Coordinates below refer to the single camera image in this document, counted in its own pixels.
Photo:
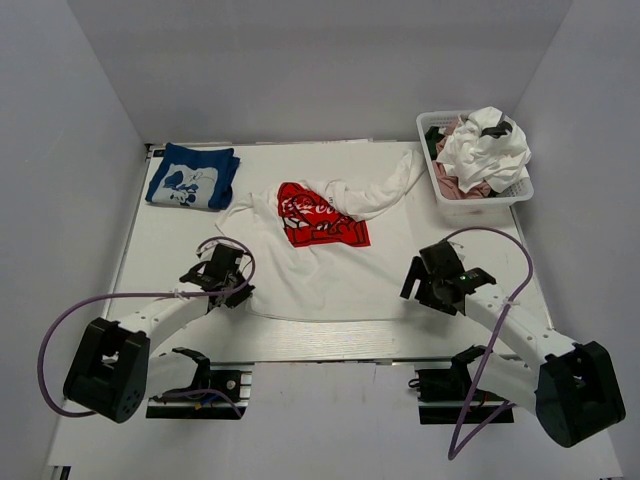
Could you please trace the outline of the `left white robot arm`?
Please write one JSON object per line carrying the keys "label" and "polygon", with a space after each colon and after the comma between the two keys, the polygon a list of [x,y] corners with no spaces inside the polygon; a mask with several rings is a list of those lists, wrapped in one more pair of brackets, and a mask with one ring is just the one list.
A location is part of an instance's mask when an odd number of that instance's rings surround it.
{"label": "left white robot arm", "polygon": [[254,266],[255,259],[244,245],[218,237],[199,259],[174,290],[151,294],[135,313],[88,324],[63,385],[66,399],[116,423],[129,420],[145,398],[151,354],[190,322],[251,295],[241,263]]}

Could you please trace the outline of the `white black print t shirt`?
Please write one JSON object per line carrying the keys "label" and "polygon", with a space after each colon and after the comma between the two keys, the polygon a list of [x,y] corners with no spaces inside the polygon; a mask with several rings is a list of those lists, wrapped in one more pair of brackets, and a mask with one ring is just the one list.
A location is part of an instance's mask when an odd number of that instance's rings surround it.
{"label": "white black print t shirt", "polygon": [[449,199],[486,198],[529,177],[532,152],[526,135],[495,107],[459,115],[444,135],[432,165]]}

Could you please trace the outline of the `white red print t shirt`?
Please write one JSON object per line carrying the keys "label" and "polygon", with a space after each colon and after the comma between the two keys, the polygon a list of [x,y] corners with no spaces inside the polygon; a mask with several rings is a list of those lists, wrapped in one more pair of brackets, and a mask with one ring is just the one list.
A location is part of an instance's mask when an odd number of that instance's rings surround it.
{"label": "white red print t shirt", "polygon": [[400,293],[417,251],[406,200],[425,169],[409,150],[383,182],[281,182],[236,201],[216,227],[255,257],[251,312],[303,322],[420,316]]}

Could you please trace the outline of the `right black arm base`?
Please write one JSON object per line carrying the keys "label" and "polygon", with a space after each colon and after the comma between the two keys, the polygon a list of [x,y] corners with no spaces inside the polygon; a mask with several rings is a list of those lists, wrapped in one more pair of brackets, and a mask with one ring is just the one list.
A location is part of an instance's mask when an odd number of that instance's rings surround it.
{"label": "right black arm base", "polygon": [[[450,369],[419,369],[408,381],[408,388],[417,394],[421,425],[456,424],[467,389]],[[467,409],[465,424],[480,424],[503,402],[492,392],[477,390]]]}

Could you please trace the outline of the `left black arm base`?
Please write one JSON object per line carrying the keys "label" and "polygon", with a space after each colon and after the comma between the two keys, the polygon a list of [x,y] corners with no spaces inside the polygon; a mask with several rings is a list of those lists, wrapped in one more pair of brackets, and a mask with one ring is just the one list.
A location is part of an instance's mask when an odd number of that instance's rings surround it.
{"label": "left black arm base", "polygon": [[214,365],[182,388],[164,388],[147,401],[147,419],[241,420],[252,385],[250,365]]}

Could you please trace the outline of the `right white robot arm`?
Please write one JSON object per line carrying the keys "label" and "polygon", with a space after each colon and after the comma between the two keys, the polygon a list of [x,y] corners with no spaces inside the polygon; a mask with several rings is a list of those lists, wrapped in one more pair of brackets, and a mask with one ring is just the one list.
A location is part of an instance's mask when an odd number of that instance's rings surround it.
{"label": "right white robot arm", "polygon": [[547,435],[569,448],[623,421],[626,409],[609,352],[544,326],[510,299],[481,268],[467,270],[451,243],[441,241],[413,257],[401,293],[490,330],[516,355],[471,346],[446,370],[422,369],[410,387],[424,403],[494,398],[534,415]]}

